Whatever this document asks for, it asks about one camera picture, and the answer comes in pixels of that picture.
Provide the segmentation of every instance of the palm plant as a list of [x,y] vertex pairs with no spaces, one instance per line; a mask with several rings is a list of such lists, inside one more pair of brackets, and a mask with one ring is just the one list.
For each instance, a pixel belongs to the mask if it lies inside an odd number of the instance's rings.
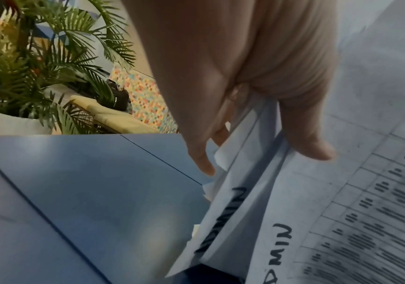
[[[89,12],[70,7],[68,1],[11,0],[0,17],[0,113],[39,119],[42,125],[57,124],[64,134],[91,132],[71,104],[46,94],[48,87],[74,81],[90,83],[102,100],[113,94],[102,77],[94,43],[102,44],[104,55],[129,68],[133,65],[132,43],[124,38],[125,20],[116,14],[110,0],[88,0],[104,20],[95,28]],[[49,40],[35,38],[38,24],[53,31]]]

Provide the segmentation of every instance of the colorful mosaic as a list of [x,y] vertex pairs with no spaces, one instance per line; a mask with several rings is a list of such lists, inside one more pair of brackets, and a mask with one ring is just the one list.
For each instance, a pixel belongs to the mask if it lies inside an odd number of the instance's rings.
[[177,124],[153,78],[133,69],[127,72],[119,65],[115,65],[110,79],[124,86],[124,89],[129,92],[132,111],[128,109],[128,112],[133,117],[157,127],[160,133],[177,132]]

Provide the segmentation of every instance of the plant pot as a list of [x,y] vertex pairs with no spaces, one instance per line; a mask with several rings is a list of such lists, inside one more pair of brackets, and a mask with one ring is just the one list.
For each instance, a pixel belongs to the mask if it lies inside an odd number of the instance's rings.
[[38,119],[11,117],[0,113],[0,135],[51,134],[49,127],[42,126]]

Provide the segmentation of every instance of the blue table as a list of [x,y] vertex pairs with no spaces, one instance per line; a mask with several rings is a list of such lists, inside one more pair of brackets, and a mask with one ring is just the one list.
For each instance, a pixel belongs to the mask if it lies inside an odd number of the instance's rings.
[[[150,137],[172,147],[163,136]],[[179,155],[186,159],[179,149],[167,162],[121,135],[0,137],[0,173],[62,238],[57,246],[92,270],[85,276],[94,283],[195,283],[201,272],[229,283],[206,267],[161,279],[209,205],[203,180],[173,167],[185,168],[176,164]],[[188,278],[194,274],[199,277]],[[76,279],[69,282],[80,283]]]

